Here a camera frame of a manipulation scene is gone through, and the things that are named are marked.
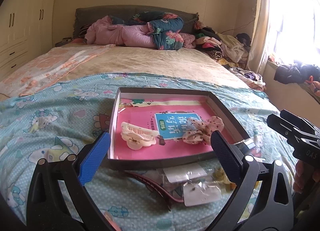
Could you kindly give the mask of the person's right hand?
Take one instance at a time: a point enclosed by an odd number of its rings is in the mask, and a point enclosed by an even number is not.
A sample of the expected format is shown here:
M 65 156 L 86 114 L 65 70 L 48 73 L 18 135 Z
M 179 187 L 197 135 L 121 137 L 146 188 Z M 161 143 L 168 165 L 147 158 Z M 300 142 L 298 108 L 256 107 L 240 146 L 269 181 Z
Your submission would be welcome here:
M 296 173 L 294 177 L 293 190 L 296 193 L 301 194 L 304 186 L 305 186 L 305 178 L 304 178 L 304 162 L 299 160 L 296 163 Z

